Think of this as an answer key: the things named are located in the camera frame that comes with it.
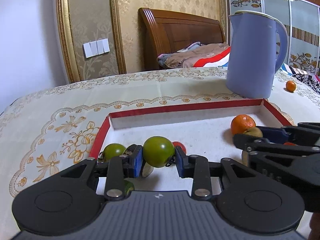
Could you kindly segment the small red cherry tomato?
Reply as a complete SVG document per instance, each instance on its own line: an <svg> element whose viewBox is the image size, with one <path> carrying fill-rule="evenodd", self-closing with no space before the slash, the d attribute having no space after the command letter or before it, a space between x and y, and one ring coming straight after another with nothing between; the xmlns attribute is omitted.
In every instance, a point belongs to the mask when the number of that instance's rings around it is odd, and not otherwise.
<svg viewBox="0 0 320 240"><path fill-rule="evenodd" d="M292 143L292 142L285 142L283 143L284 145L291 145L291 146L296 146L296 144Z"/></svg>

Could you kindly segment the pale-topped dark cylinder piece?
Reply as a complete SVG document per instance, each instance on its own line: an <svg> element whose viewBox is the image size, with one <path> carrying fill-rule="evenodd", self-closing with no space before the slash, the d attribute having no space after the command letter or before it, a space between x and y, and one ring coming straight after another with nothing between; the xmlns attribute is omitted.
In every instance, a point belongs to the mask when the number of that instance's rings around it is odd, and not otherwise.
<svg viewBox="0 0 320 240"><path fill-rule="evenodd" d="M154 167L150 166L143 157L142 145L132 144L123 154L128 155L123 159L125 178L146 178L153 172Z"/></svg>

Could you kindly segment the green cube fruit piece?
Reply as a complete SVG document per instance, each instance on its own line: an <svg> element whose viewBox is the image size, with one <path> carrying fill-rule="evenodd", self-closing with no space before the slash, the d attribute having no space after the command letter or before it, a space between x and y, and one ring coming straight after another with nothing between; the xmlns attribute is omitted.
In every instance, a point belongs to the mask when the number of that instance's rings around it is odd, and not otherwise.
<svg viewBox="0 0 320 240"><path fill-rule="evenodd" d="M131 191L135 190L135 186L131 181L124 180L124 185L125 185L125 194L129 195Z"/></svg>

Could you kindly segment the green tomato with stem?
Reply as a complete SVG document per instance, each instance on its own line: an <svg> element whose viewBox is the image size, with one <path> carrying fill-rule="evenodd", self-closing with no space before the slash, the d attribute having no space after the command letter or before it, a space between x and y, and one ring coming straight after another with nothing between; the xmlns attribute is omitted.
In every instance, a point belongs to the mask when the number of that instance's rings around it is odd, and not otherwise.
<svg viewBox="0 0 320 240"><path fill-rule="evenodd" d="M175 146L165 137L150 137L143 144L143 157L155 168L164 167L174 154Z"/></svg>

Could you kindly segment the tan longan fruit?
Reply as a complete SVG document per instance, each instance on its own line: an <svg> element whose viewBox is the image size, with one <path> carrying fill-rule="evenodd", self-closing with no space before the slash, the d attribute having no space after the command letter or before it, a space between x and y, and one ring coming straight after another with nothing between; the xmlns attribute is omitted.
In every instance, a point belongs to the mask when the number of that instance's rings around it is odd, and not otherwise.
<svg viewBox="0 0 320 240"><path fill-rule="evenodd" d="M261 129L259 129L258 127L251 127L248 130L244 131L243 134L250 135L253 137L259 137L259 138L263 137L263 133L262 133Z"/></svg>

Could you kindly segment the orange mandarin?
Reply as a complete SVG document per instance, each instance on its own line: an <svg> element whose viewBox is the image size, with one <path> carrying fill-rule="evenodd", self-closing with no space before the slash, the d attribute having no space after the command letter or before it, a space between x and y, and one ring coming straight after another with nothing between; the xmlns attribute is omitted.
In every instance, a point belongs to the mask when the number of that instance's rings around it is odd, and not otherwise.
<svg viewBox="0 0 320 240"><path fill-rule="evenodd" d="M256 126L255 120L246 114L237 115L231 122L232 135L241 134Z"/></svg>

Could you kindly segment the red cardboard tray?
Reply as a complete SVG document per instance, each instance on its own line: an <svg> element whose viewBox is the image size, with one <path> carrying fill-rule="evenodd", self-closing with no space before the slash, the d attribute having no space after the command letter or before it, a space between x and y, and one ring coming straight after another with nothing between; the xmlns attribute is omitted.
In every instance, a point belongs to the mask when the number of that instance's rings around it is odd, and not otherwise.
<svg viewBox="0 0 320 240"><path fill-rule="evenodd" d="M111 143L142 145L150 137L162 136L182 143L187 154L201 155L212 162L224 157L241 161L241 150L233 145L230 130L233 118L240 114L251 116L259 126L291 125L264 99L133 109L107 115L89 155L97 157Z"/></svg>

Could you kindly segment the small orange kumquat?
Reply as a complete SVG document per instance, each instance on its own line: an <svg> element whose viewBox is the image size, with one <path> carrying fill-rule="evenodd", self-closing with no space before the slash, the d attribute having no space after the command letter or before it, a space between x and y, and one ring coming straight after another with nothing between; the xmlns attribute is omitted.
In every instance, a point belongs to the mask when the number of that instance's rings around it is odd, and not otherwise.
<svg viewBox="0 0 320 240"><path fill-rule="evenodd" d="M286 90L290 93L293 93L297 88L297 85L294 81L290 80L286 83Z"/></svg>

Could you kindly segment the blue electric kettle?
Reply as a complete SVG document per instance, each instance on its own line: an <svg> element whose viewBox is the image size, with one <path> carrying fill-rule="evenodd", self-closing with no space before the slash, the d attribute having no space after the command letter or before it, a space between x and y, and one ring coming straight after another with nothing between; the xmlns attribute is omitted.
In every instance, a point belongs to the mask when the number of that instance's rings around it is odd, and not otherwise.
<svg viewBox="0 0 320 240"><path fill-rule="evenodd" d="M286 28L278 19L251 10L238 10L229 19L233 35L226 86L246 98L267 99L286 58Z"/></svg>

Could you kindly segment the cream floral tablecloth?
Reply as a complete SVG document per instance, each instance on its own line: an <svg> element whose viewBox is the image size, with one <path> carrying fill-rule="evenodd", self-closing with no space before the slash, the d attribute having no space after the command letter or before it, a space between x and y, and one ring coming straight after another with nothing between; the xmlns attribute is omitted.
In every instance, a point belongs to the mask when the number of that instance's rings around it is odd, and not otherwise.
<svg viewBox="0 0 320 240"><path fill-rule="evenodd" d="M11 205L23 189L88 157L109 113L244 100L226 88L227 68L159 70L103 77L43 90L1 114L1 239L20 230ZM285 89L287 81L295 92ZM292 124L319 122L319 94L279 70L268 101Z"/></svg>

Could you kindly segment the pink bed quilt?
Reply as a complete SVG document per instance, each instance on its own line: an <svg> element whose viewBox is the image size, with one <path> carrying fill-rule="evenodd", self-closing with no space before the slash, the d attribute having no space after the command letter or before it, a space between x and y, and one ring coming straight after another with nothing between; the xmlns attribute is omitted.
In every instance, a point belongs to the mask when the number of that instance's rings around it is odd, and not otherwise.
<svg viewBox="0 0 320 240"><path fill-rule="evenodd" d="M231 47L227 43L208 45L195 42L189 47L157 57L158 64L167 69L227 67Z"/></svg>

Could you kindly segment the floral sliding wardrobe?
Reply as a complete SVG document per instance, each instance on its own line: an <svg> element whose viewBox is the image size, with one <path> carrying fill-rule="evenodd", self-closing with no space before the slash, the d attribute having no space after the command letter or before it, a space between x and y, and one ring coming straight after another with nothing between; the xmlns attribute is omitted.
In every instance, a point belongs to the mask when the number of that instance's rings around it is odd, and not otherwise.
<svg viewBox="0 0 320 240"><path fill-rule="evenodd" d="M227 0L227 10L263 12L285 26L285 63L319 75L319 0Z"/></svg>

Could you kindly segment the wooden bed headboard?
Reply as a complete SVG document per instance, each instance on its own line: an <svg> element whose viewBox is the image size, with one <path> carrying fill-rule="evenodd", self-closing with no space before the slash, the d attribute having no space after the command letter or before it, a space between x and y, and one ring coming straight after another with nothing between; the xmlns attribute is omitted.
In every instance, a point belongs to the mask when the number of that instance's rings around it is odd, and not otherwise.
<svg viewBox="0 0 320 240"><path fill-rule="evenodd" d="M144 69L159 70L157 57L186 48L194 42L223 43L225 35L218 20L183 12L139 8L144 24Z"/></svg>

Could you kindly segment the white wall switch panel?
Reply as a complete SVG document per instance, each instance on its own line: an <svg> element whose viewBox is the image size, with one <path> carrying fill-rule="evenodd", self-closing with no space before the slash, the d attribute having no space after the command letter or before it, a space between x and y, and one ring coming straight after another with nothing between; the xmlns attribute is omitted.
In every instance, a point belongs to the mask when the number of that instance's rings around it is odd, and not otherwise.
<svg viewBox="0 0 320 240"><path fill-rule="evenodd" d="M84 43L82 47L86 59L110 52L108 38Z"/></svg>

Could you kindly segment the gold wall moulding frame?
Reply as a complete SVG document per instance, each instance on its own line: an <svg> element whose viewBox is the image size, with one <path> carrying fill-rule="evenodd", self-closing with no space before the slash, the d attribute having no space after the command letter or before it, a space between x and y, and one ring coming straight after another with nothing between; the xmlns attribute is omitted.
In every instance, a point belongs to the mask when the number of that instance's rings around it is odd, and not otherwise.
<svg viewBox="0 0 320 240"><path fill-rule="evenodd" d="M70 83L125 74L118 0L56 0L57 28ZM84 45L107 39L110 51L86 57Z"/></svg>

